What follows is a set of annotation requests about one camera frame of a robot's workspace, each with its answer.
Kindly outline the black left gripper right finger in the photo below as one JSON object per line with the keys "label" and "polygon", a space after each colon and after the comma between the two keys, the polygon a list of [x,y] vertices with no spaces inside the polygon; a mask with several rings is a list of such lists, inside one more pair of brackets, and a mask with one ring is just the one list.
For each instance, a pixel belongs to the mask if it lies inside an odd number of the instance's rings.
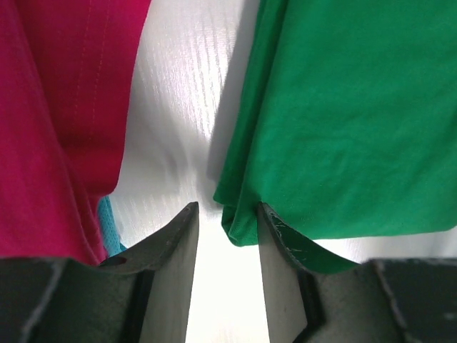
{"label": "black left gripper right finger", "polygon": [[357,264],[257,208],[272,342],[454,342],[455,259]]}

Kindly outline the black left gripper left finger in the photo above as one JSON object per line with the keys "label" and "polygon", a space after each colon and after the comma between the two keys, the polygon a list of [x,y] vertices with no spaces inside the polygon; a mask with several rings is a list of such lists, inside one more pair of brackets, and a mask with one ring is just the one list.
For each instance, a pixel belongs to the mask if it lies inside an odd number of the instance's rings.
{"label": "black left gripper left finger", "polygon": [[3,342],[184,342],[199,206],[97,267],[67,258],[1,260]]}

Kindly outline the blue t shirt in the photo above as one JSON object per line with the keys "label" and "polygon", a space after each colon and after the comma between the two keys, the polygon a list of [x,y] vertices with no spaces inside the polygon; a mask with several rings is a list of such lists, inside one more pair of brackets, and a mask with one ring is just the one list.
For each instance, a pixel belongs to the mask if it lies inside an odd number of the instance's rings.
{"label": "blue t shirt", "polygon": [[121,243],[109,197],[103,197],[99,201],[97,216],[108,257],[124,252],[126,247]]}

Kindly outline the green t shirt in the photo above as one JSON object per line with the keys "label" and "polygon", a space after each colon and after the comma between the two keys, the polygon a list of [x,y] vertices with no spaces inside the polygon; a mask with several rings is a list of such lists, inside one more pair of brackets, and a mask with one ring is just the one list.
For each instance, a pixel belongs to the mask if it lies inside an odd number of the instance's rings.
{"label": "green t shirt", "polygon": [[262,1],[214,200],[310,239],[456,226],[456,3]]}

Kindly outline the red t shirt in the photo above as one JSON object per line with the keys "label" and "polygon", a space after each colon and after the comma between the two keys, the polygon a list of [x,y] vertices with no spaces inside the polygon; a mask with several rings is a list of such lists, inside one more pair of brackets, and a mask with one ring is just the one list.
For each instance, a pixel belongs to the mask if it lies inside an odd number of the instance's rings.
{"label": "red t shirt", "polygon": [[1,3],[1,255],[107,253],[148,1]]}

